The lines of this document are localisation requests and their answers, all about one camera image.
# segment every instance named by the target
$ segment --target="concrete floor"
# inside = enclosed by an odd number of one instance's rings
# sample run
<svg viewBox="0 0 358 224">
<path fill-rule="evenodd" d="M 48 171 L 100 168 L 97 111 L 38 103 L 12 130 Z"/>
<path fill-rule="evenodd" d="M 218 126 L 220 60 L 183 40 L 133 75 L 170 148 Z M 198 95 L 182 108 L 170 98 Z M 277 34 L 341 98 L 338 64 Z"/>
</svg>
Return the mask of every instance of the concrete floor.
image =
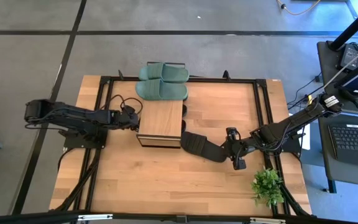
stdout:
<svg viewBox="0 0 358 224">
<path fill-rule="evenodd" d="M 311 2 L 287 1 L 293 11 Z M 72 28 L 80 0 L 38 2 L 0 0 L 0 29 Z M 88 1 L 81 30 L 324 30 L 345 29 L 353 18 L 346 3 L 322 2 L 310 13 L 290 16 L 274 0 L 240 1 Z M 137 75 L 147 61 L 184 62 L 192 75 L 279 78 L 288 101 L 320 71 L 316 43 L 332 37 L 289 36 L 77 36 L 65 72 L 59 101 L 74 104 L 83 75 Z M 0 36 L 0 215 L 11 200 L 34 140 L 23 128 L 24 104 L 48 98 L 68 36 Z M 319 85 L 312 83 L 300 95 Z M 24 212 L 44 212 L 52 196 L 63 138 L 49 131 Z M 315 194 L 327 187 L 319 167 L 304 166 L 312 211 L 322 218 L 358 221 L 358 186 L 348 194 Z M 338 192 L 349 189 L 338 185 Z M 327 212 L 326 205 L 337 205 Z M 138 223 L 138 221 L 116 221 Z"/>
</svg>

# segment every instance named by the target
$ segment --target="green plant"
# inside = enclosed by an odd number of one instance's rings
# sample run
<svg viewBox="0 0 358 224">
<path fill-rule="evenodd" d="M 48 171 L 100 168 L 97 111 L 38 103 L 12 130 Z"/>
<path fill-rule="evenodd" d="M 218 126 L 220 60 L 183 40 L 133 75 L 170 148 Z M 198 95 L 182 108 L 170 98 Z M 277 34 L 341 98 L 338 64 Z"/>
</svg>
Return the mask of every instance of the green plant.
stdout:
<svg viewBox="0 0 358 224">
<path fill-rule="evenodd" d="M 278 177 L 277 172 L 273 169 L 265 169 L 258 171 L 255 180 L 251 183 L 252 190 L 255 192 L 255 204 L 265 203 L 271 207 L 277 202 L 284 202 L 283 195 L 280 190 L 280 184 L 283 180 Z"/>
</svg>

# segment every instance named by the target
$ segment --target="wooden table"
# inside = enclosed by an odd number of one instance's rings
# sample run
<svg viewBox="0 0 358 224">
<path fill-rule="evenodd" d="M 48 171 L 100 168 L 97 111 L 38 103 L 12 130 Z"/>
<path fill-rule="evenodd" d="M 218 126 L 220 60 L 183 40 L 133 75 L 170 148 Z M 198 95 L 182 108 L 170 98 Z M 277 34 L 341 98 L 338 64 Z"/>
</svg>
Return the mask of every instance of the wooden table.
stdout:
<svg viewBox="0 0 358 224">
<path fill-rule="evenodd" d="M 94 109 L 100 76 L 84 76 L 76 106 Z M 202 134 L 222 144 L 226 127 L 236 127 L 242 138 L 258 127 L 252 85 L 242 83 L 186 83 L 189 97 L 185 117 L 187 131 Z M 273 119 L 288 117 L 280 80 L 267 80 Z M 112 95 L 135 97 L 135 82 L 114 82 Z M 262 90 L 260 100 L 267 121 Z M 115 98 L 110 109 L 119 109 Z M 136 101 L 128 101 L 136 110 Z M 141 147 L 136 132 L 109 131 L 101 158 L 93 195 L 93 212 L 151 213 L 187 215 L 271 216 L 271 210 L 255 206 L 250 183 L 264 167 L 262 153 L 244 157 L 245 170 L 234 170 L 227 159 L 211 162 L 182 149 Z M 84 149 L 75 149 L 62 160 L 50 208 L 59 206 L 78 181 Z M 282 153 L 285 183 L 302 208 L 311 213 L 305 181 L 299 161 Z M 80 208 L 84 208 L 87 186 Z"/>
</svg>

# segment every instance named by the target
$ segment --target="black desk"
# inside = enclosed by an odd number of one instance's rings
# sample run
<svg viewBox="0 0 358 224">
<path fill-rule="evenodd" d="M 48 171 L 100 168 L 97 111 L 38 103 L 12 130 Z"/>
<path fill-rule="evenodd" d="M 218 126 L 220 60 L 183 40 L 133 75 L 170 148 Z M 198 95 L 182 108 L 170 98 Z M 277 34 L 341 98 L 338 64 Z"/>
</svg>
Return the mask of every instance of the black desk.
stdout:
<svg viewBox="0 0 358 224">
<path fill-rule="evenodd" d="M 321 73 L 323 75 L 324 84 L 327 83 L 337 72 L 335 65 L 339 61 L 340 52 L 333 52 L 327 48 L 325 42 L 317 43 Z M 345 74 L 340 74 L 337 78 L 340 79 Z M 338 100 L 344 103 L 343 111 L 347 113 L 358 114 L 358 109 L 351 103 L 339 96 L 338 91 L 334 88 L 334 85 L 329 85 L 325 88 L 325 92 L 335 95 Z M 339 180 L 343 182 L 349 182 L 353 184 L 358 184 L 358 166 L 353 164 L 348 164 L 345 162 L 340 162 L 335 159 L 334 149 L 331 144 L 331 139 L 328 133 L 328 125 L 334 122 L 349 121 L 358 118 L 352 116 L 339 115 L 335 118 L 320 118 L 319 129 L 321 136 L 321 144 L 323 146 L 323 156 L 324 156 L 324 165 L 326 168 L 326 175 L 328 178 L 329 191 L 331 193 L 336 193 L 335 182 L 334 180 Z"/>
</svg>

